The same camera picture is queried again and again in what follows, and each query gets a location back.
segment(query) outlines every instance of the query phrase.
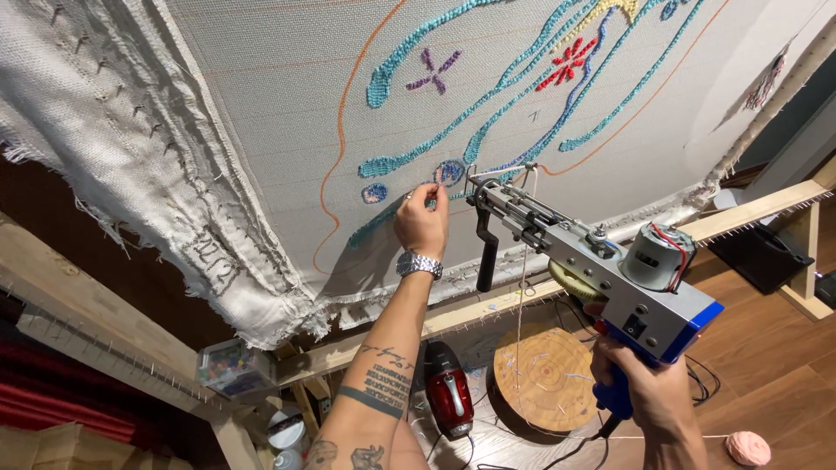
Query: white fabric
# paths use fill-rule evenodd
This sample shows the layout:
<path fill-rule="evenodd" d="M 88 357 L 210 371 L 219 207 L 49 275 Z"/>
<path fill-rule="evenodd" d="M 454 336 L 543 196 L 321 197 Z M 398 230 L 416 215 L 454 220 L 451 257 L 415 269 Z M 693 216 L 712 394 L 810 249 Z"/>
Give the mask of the white fabric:
<path fill-rule="evenodd" d="M 538 196 L 585 221 L 607 222 L 616 238 L 628 238 L 642 221 L 681 220 L 701 207 L 716 189 L 706 175 L 755 113 L 717 124 L 775 54 L 789 44 L 790 70 L 836 12 L 824 0 L 650 1 L 637 18 L 645 0 L 599 0 L 621 9 L 609 17 L 597 54 L 584 56 L 592 74 L 630 28 L 625 10 L 636 18 L 631 33 L 536 160 L 552 172 L 579 163 L 560 176 L 543 174 Z M 596 6 L 484 3 L 418 41 L 394 70 L 388 99 L 373 108 L 366 86 L 375 68 L 424 22 L 466 0 L 73 0 L 59 14 L 46 0 L 0 0 L 0 135 L 12 144 L 7 157 L 64 174 L 103 226 L 124 222 L 158 247 L 189 290 L 251 344 L 271 347 L 300 330 L 321 336 L 350 304 L 370 307 L 345 309 L 343 327 L 374 318 L 398 280 L 390 224 L 357 248 L 346 246 L 352 233 L 430 180 L 440 162 L 460 161 L 491 115 L 535 83 L 575 36 L 566 33 L 556 54 L 545 54 L 411 163 L 376 178 L 360 177 L 359 165 L 405 153 L 447 127 L 495 86 L 555 8 L 568 5 L 553 32 Z M 672 3 L 676 10 L 662 20 Z M 582 47 L 599 35 L 604 13 L 579 31 Z M 560 151 L 561 142 L 616 109 L 681 28 L 611 122 L 577 149 Z M 436 72 L 461 51 L 440 74 L 444 94 L 432 82 L 405 87 L 429 76 L 424 48 Z M 552 126 L 583 77 L 582 67 L 574 71 L 561 85 L 524 95 L 497 120 L 482 142 L 480 171 L 519 156 Z M 360 193 L 372 182 L 384 184 L 388 197 L 365 204 Z M 450 192 L 462 188 L 460 181 Z M 451 203 L 448 269 L 431 301 L 473 290 L 482 244 L 468 208 L 462 199 Z M 492 229 L 506 250 L 495 280 L 518 277 L 521 247 L 498 221 Z M 543 257 L 529 257 L 531 270 L 544 265 Z"/>

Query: hand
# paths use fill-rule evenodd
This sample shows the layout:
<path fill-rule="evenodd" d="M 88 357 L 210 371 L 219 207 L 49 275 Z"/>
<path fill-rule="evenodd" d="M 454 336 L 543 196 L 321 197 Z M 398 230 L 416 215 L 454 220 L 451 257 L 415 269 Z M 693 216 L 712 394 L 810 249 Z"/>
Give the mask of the hand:
<path fill-rule="evenodd" d="M 436 206 L 427 207 L 426 201 Z M 447 191 L 427 183 L 404 198 L 395 216 L 395 235 L 404 249 L 441 261 L 447 247 Z"/>
<path fill-rule="evenodd" d="M 599 337 L 592 356 L 592 375 L 597 382 L 612 385 L 609 368 L 613 363 L 627 375 L 633 419 L 646 437 L 671 442 L 700 436 L 684 357 L 675 364 L 651 369 L 629 347 Z"/>

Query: watch face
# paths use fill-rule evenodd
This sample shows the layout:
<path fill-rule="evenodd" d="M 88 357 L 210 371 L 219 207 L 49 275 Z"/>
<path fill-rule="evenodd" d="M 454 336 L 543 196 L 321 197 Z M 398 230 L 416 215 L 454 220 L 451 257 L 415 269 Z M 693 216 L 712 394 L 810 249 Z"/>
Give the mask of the watch face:
<path fill-rule="evenodd" d="M 412 252 L 405 251 L 398 257 L 398 262 L 395 264 L 395 272 L 402 275 L 412 267 Z"/>

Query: yellow gear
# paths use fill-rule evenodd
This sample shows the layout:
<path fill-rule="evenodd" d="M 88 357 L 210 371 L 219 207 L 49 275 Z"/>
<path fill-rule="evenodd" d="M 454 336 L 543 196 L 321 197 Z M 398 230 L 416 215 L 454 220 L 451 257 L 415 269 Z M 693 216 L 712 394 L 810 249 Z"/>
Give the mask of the yellow gear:
<path fill-rule="evenodd" d="M 600 293 L 596 288 L 585 283 L 583 280 L 579 279 L 578 276 L 575 276 L 563 266 L 555 263 L 554 260 L 549 260 L 548 271 L 552 274 L 552 278 L 571 294 L 590 300 L 607 299 L 606 296 Z"/>

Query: tattoo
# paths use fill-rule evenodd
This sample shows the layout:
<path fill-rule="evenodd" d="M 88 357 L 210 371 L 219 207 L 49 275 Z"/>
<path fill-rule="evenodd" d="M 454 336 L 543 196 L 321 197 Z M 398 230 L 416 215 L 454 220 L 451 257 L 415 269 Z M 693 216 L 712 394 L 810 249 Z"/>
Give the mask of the tattoo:
<path fill-rule="evenodd" d="M 360 350 L 360 352 L 369 352 L 371 350 L 380 351 L 380 353 L 377 355 L 377 357 L 381 357 L 381 356 L 384 356 L 384 355 L 388 355 L 388 356 L 393 357 L 394 359 L 390 360 L 389 363 L 392 364 L 392 365 L 396 365 L 398 367 L 398 369 L 407 369 L 407 370 L 415 369 L 415 366 L 412 365 L 411 363 L 407 362 L 406 358 L 404 356 L 397 355 L 394 352 L 392 352 L 392 350 L 394 349 L 392 347 L 381 349 L 381 348 L 378 348 L 376 346 L 360 345 L 360 348 L 362 348 Z"/>
<path fill-rule="evenodd" d="M 331 470 L 331 463 L 336 459 L 337 445 L 319 439 L 308 450 L 308 458 L 305 459 L 305 466 L 302 470 Z"/>
<path fill-rule="evenodd" d="M 378 463 L 383 457 L 383 446 L 375 449 L 375 446 L 369 446 L 368 449 L 362 447 L 356 448 L 351 453 L 351 465 L 353 470 L 383 470 L 383 467 Z"/>
<path fill-rule="evenodd" d="M 354 398 L 369 408 L 394 416 L 399 420 L 409 401 L 411 384 L 412 381 L 405 375 L 375 364 L 371 370 L 366 371 L 364 391 L 350 386 L 341 386 L 337 394 Z"/>

